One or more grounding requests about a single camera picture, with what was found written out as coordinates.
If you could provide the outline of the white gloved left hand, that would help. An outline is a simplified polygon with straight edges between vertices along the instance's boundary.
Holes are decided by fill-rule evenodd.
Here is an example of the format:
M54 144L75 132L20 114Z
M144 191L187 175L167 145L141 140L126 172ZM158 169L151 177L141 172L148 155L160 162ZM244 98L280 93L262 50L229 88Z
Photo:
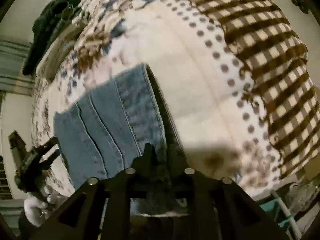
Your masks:
M39 192L28 193L23 203L27 221L36 228L40 227L68 199L47 184L47 175L48 172L42 172L37 185Z

